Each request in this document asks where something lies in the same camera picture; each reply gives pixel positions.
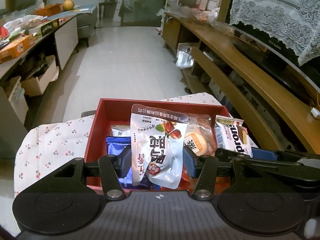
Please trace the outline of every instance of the wafer bar package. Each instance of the wafer bar package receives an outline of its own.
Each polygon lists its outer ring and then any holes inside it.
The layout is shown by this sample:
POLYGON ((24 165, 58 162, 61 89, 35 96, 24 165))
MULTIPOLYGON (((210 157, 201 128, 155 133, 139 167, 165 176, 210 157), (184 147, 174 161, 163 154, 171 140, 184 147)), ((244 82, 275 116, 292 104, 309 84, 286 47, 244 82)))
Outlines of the wafer bar package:
POLYGON ((154 184, 178 187, 187 124, 185 114, 138 104, 132 106, 132 185, 138 185, 146 174, 154 184))
POLYGON ((242 126, 243 120, 217 115, 214 132, 218 148, 247 154, 252 157, 250 138, 247 129, 242 126))

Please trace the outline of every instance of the cherry print cloth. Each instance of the cherry print cloth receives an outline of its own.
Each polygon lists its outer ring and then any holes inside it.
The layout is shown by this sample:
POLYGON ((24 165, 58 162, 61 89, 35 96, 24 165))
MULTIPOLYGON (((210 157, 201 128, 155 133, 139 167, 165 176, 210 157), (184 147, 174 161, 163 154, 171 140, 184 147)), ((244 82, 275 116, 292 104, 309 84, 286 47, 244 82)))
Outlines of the cherry print cloth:
MULTIPOLYGON (((162 101, 221 105, 207 93, 162 101)), ((83 158, 93 119, 94 115, 91 115, 65 123, 44 124, 32 129, 16 154, 14 196, 73 158, 83 158)))

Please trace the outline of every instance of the white box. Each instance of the white box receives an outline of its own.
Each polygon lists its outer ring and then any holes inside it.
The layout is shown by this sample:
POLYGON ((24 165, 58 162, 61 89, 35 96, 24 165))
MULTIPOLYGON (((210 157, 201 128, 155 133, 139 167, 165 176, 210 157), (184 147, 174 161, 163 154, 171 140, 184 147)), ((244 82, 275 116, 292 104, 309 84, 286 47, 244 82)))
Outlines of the white box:
POLYGON ((48 84, 56 79, 59 73, 59 67, 56 65, 55 56, 48 56, 46 60, 50 66, 41 77, 21 81, 21 86, 24 88, 26 95, 31 97, 42 95, 48 84))
POLYGON ((16 76, 5 82, 4 91, 19 120, 24 124, 29 108, 24 98, 24 90, 21 88, 20 79, 20 76, 16 76))
POLYGON ((209 88, 213 92, 213 95, 215 96, 215 98, 219 102, 221 102, 221 100, 223 99, 225 94, 224 94, 224 92, 221 91, 220 87, 216 83, 213 82, 212 79, 210 80, 209 88))

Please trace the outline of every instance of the wooden tv stand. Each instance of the wooden tv stand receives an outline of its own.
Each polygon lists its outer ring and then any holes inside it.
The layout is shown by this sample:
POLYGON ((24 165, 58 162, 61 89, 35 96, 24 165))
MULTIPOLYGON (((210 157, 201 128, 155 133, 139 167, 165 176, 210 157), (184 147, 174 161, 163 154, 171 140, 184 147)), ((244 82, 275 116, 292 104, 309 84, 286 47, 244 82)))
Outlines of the wooden tv stand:
MULTIPOLYGON (((239 52, 233 46, 232 37, 215 30, 208 24, 168 13, 164 20, 162 38, 173 49, 177 49, 179 43, 199 42, 199 47, 193 47, 192 56, 225 93, 252 131, 261 148, 283 150, 268 123, 228 76, 203 54, 199 49, 201 44, 205 44, 221 57, 262 96, 286 122, 309 153, 320 154, 320 120, 311 116, 311 108, 239 52)), ((189 82, 195 78, 194 76, 190 78, 190 70, 188 69, 184 70, 183 74, 184 76, 189 75, 185 76, 189 82)))

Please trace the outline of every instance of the white lace cloth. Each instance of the white lace cloth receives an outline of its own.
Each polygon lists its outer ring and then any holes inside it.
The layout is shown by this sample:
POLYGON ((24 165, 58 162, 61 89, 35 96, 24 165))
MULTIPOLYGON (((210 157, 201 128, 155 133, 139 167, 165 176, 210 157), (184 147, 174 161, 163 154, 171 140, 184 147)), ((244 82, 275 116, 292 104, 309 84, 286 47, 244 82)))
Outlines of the white lace cloth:
POLYGON ((299 65, 320 56, 320 0, 233 0, 230 24, 240 21, 293 49, 299 65))

